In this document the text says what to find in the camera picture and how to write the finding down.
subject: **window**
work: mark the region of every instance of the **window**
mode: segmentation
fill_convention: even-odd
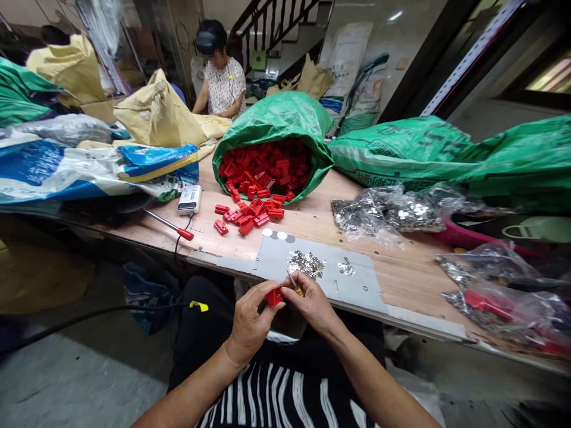
[[[571,111],[571,33],[566,32],[525,70],[501,98]]]

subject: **hand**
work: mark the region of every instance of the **hand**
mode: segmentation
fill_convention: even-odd
[[[258,307],[266,294],[280,286],[277,281],[263,282],[252,287],[236,302],[234,325],[226,343],[226,352],[236,365],[245,367],[250,362],[266,340],[275,314],[286,305],[280,302],[277,306],[266,306],[258,314]]]
[[[345,325],[333,310],[321,286],[299,270],[292,273],[291,277],[301,287],[305,297],[299,296],[293,290],[294,285],[289,276],[282,282],[281,292],[301,312],[311,327],[326,339],[342,331]]]

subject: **floor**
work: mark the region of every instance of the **floor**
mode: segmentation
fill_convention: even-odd
[[[117,265],[99,263],[87,296],[29,317],[26,334],[124,304],[122,274]],[[128,427],[164,396],[170,366],[168,329],[147,336],[127,311],[92,318],[19,351],[0,367],[2,426]]]
[[[26,335],[123,304],[122,275],[120,266],[99,262],[88,294],[28,317]],[[0,367],[2,426],[128,427],[167,390],[169,340],[169,329],[147,336],[128,312],[119,311],[19,351]],[[571,397],[569,379],[455,344],[412,335],[399,356],[401,367],[436,385],[448,428],[511,427],[509,409],[519,402]]]

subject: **yellow cable tag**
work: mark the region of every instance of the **yellow cable tag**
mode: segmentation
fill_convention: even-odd
[[[200,312],[206,312],[206,311],[208,310],[208,305],[207,305],[207,304],[200,303],[200,302],[197,302],[197,301],[194,301],[194,300],[193,300],[192,302],[190,302],[189,307],[193,307],[193,306],[200,306]]]

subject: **person's left hand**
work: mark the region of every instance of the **person's left hand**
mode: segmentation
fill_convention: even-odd
[[[226,352],[230,359],[240,367],[245,367],[254,354],[262,347],[268,336],[275,314],[286,303],[266,306],[261,314],[258,307],[267,293],[281,287],[277,281],[266,281],[252,287],[236,302],[234,309],[234,325],[226,344]]]

